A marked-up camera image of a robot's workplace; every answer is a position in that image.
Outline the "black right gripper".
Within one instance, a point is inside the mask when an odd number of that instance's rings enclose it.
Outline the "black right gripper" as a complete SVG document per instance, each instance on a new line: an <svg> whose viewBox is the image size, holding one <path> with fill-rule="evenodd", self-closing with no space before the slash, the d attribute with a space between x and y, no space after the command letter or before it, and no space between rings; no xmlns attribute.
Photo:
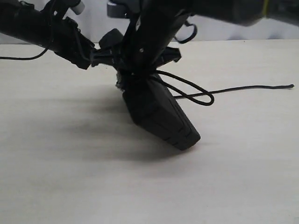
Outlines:
<svg viewBox="0 0 299 224"><path fill-rule="evenodd" d="M191 12L185 9L110 9L111 18L130 19L125 35L114 29L110 46L112 66L117 70L147 70L156 68L167 45L186 24Z"/></svg>

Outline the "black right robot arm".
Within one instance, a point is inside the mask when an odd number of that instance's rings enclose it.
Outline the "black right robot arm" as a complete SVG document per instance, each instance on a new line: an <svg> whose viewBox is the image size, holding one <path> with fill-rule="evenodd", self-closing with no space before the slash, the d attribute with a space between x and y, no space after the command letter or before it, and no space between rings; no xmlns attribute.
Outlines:
<svg viewBox="0 0 299 224"><path fill-rule="evenodd" d="M148 68L190 16L252 26L263 18L299 24L297 0L109 0L110 18L129 18L122 58Z"/></svg>

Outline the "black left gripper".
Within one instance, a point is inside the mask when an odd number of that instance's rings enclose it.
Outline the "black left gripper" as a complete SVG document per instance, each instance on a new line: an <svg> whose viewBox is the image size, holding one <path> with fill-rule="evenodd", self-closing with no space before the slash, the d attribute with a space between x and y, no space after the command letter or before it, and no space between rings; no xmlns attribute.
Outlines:
<svg viewBox="0 0 299 224"><path fill-rule="evenodd" d="M52 25L54 37L51 49L56 55L83 70L99 64L118 67L119 48L95 49L95 44L82 35L78 24L70 17L54 20Z"/></svg>

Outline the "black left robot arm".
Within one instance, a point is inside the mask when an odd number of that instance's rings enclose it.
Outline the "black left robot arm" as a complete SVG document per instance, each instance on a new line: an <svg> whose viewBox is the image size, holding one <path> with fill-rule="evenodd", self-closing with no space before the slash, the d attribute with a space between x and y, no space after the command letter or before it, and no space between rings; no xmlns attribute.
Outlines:
<svg viewBox="0 0 299 224"><path fill-rule="evenodd" d="M84 11L80 0L50 0L42 10L24 0L0 2L0 32L44 50L32 57L2 56L2 60L29 61L43 56L48 50L86 70L105 64L117 67L117 52L112 47L96 49L95 45L81 34L78 24L65 14L71 9L79 15Z"/></svg>

